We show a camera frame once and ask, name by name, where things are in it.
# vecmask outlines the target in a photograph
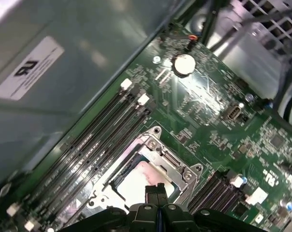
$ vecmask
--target blue component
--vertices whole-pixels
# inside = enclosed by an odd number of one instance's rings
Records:
[[[292,211],[292,202],[288,202],[287,204],[286,204],[286,209],[287,209],[287,211]]]
[[[247,182],[248,182],[248,179],[246,177],[242,177],[242,180],[243,180],[243,184],[245,185]]]

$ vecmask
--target motherboard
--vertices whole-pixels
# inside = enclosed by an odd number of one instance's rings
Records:
[[[54,232],[107,207],[128,210],[157,183],[191,213],[211,208],[266,231],[292,227],[292,131],[178,25],[38,165],[3,206],[0,231]]]

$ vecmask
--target chip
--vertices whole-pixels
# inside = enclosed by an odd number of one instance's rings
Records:
[[[247,147],[245,145],[241,145],[240,148],[239,148],[239,151],[244,154],[244,153],[246,153],[248,151],[248,149],[247,149]]]
[[[236,214],[238,217],[242,217],[247,210],[248,208],[245,205],[239,203],[234,209],[234,214]]]
[[[241,157],[241,154],[238,151],[235,151],[232,156],[237,160]]]
[[[281,135],[276,134],[271,140],[270,143],[275,147],[279,148],[284,143],[284,138]]]

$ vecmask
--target capacitor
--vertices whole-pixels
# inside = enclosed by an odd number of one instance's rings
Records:
[[[248,179],[246,177],[242,177],[242,180],[243,180],[243,184],[245,185],[247,182],[248,182]]]
[[[247,102],[252,102],[252,101],[254,101],[254,96],[253,96],[252,94],[250,94],[250,93],[247,93],[247,94],[245,95],[245,100],[246,100]]]
[[[286,208],[287,211],[292,211],[292,202],[290,202],[288,199],[286,198],[283,198],[281,201],[280,201],[280,205],[284,208]]]

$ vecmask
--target screw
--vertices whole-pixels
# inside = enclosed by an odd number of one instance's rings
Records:
[[[169,208],[170,210],[175,210],[175,209],[176,209],[176,206],[174,206],[173,204],[170,204],[170,205],[168,206],[168,208]]]
[[[252,94],[250,94],[250,93],[247,93],[247,94],[245,95],[245,100],[246,100],[247,102],[252,102],[252,101],[254,101],[254,96],[253,96]]]
[[[153,57],[152,62],[153,62],[153,64],[158,64],[161,62],[161,58],[159,56],[155,56],[155,57]]]
[[[183,176],[184,176],[184,179],[185,179],[185,180],[190,180],[191,177],[192,177],[192,173],[189,172],[189,171],[187,171],[187,172],[184,173]]]
[[[196,169],[196,171],[200,172],[202,170],[202,167],[198,165],[198,166],[196,166],[195,169]]]
[[[154,140],[151,140],[149,143],[148,143],[148,147],[150,149],[154,149],[156,147],[156,142]]]
[[[207,210],[202,210],[202,211],[200,211],[200,213],[202,215],[205,215],[205,216],[209,216],[210,215],[209,211],[207,211]]]

